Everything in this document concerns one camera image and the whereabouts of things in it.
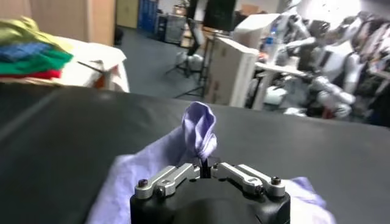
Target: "screw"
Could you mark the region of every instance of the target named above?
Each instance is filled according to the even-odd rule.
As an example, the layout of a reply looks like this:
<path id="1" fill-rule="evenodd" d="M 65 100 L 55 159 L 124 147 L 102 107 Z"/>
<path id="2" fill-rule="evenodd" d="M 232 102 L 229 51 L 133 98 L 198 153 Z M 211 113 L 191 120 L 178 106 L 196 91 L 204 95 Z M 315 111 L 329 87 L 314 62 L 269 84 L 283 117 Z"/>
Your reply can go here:
<path id="1" fill-rule="evenodd" d="M 146 187 L 147 183 L 147 179 L 139 180 L 138 187 Z"/>
<path id="2" fill-rule="evenodd" d="M 263 188 L 262 186 L 257 186 L 257 187 L 255 188 L 255 193 L 256 193 L 257 195 L 263 195 L 263 194 L 264 194 L 264 188 Z"/>
<path id="3" fill-rule="evenodd" d="M 159 198 L 165 197 L 165 188 L 163 188 L 163 187 L 157 188 L 156 194 Z"/>
<path id="4" fill-rule="evenodd" d="M 282 182 L 282 179 L 280 179 L 279 177 L 272 177 L 271 178 L 272 185 L 279 185 L 281 182 Z"/>

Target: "green cloth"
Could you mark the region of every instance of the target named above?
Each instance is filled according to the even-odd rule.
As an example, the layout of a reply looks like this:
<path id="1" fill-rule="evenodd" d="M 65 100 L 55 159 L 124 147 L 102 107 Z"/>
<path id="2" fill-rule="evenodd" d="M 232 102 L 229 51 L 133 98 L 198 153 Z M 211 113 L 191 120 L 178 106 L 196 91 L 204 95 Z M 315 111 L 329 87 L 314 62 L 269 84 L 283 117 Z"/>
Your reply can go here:
<path id="1" fill-rule="evenodd" d="M 71 54 L 51 49 L 34 55 L 28 60 L 14 63 L 0 61 L 0 74 L 28 75 L 47 70 L 60 70 L 72 57 Z"/>

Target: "stack of clothes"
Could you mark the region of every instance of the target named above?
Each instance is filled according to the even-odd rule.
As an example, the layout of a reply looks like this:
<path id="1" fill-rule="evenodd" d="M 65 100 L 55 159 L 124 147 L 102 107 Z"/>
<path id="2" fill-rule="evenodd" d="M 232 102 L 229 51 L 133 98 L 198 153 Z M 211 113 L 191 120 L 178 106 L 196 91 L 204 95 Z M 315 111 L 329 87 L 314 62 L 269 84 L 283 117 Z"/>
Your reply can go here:
<path id="1" fill-rule="evenodd" d="M 0 20 L 0 82 L 61 77 L 61 69 L 72 59 L 70 46 L 39 31 L 29 18 Z"/>

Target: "water bottle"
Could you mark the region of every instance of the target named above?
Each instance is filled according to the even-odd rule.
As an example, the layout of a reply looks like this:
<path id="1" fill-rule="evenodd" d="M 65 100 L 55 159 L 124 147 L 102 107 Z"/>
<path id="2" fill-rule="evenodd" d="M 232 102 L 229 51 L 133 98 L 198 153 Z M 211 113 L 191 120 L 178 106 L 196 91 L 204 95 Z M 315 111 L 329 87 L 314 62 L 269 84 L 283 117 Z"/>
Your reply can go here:
<path id="1" fill-rule="evenodd" d="M 266 53 L 271 53 L 271 50 L 272 50 L 272 46 L 274 45 L 274 41 L 276 40 L 276 31 L 277 31 L 277 28 L 276 27 L 273 27 L 271 29 L 271 32 L 269 34 L 269 36 L 266 38 L 266 42 L 265 42 L 265 52 Z"/>

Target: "yellow cloth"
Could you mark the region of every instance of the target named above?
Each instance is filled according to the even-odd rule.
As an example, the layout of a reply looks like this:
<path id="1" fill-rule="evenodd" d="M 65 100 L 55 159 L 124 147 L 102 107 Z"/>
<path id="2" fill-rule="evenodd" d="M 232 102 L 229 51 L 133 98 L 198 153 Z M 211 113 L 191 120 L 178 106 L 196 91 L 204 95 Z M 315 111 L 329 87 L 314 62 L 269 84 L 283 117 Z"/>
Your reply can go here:
<path id="1" fill-rule="evenodd" d="M 0 46 L 18 43 L 44 42 L 57 50 L 69 52 L 71 46 L 58 38 L 40 32 L 36 22 L 30 18 L 0 19 Z"/>

